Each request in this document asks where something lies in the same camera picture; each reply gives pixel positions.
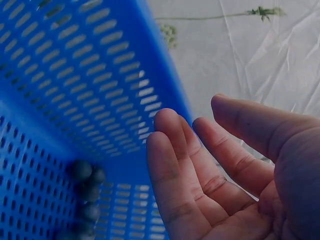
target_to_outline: small ball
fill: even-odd
[[[93,166],[90,181],[95,184],[102,184],[106,180],[106,172],[100,166]]]
[[[87,202],[79,208],[79,216],[89,222],[96,222],[100,217],[100,209],[97,205]]]
[[[76,240],[76,235],[71,231],[58,232],[54,240]]]
[[[80,221],[72,226],[74,233],[83,236],[94,236],[96,234],[94,226],[85,221]]]
[[[76,192],[83,201],[96,202],[100,196],[100,188],[97,184],[81,182],[76,186]]]
[[[81,182],[90,177],[92,174],[92,166],[84,160],[75,160],[68,168],[68,173],[76,182]]]

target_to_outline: knuckle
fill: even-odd
[[[240,159],[236,162],[232,172],[230,173],[230,177],[237,178],[241,173],[244,172],[247,168],[250,167],[250,165],[255,161],[255,157],[252,155],[244,155],[240,157]]]
[[[162,218],[165,225],[169,225],[178,219],[192,215],[194,212],[194,205],[191,202],[179,204],[171,207],[166,211]]]
[[[207,195],[208,197],[210,197],[218,189],[220,189],[226,182],[227,182],[227,179],[224,176],[222,176],[222,175],[214,176],[202,188],[203,193],[205,195]]]

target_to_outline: finger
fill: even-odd
[[[200,141],[186,120],[180,117],[187,149],[203,192],[220,204],[231,216],[254,204],[245,191],[226,180],[213,161],[212,156],[201,147]]]
[[[319,126],[319,120],[310,116],[223,95],[214,96],[211,106],[220,126],[274,162],[290,138]]]
[[[272,223],[272,218],[260,214],[258,205],[254,204],[213,228],[203,240],[265,240],[272,230]]]
[[[194,121],[193,127],[226,173],[249,193],[259,197],[274,179],[271,164],[253,157],[217,123],[201,117]]]
[[[206,196],[201,188],[194,165],[188,155],[187,141],[180,116],[171,109],[163,109],[155,116],[154,128],[169,138],[177,158],[182,180],[209,223],[214,226],[217,222],[226,219],[228,217],[226,211],[217,202]]]
[[[173,147],[164,133],[155,132],[149,136],[147,163],[155,199],[170,239],[197,240],[208,233],[211,226],[188,190]]]

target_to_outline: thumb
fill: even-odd
[[[273,162],[290,138],[320,126],[314,117],[219,94],[212,98],[211,106],[219,125]]]
[[[320,121],[221,95],[211,105],[218,124],[275,162],[290,229],[302,239],[320,239]]]

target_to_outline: palm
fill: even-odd
[[[277,192],[272,165],[255,159],[226,130],[204,118],[196,120],[193,127],[211,154],[172,110],[160,111],[154,126],[157,132],[147,141],[148,165],[170,239],[296,239]],[[227,181],[212,155],[259,201]]]

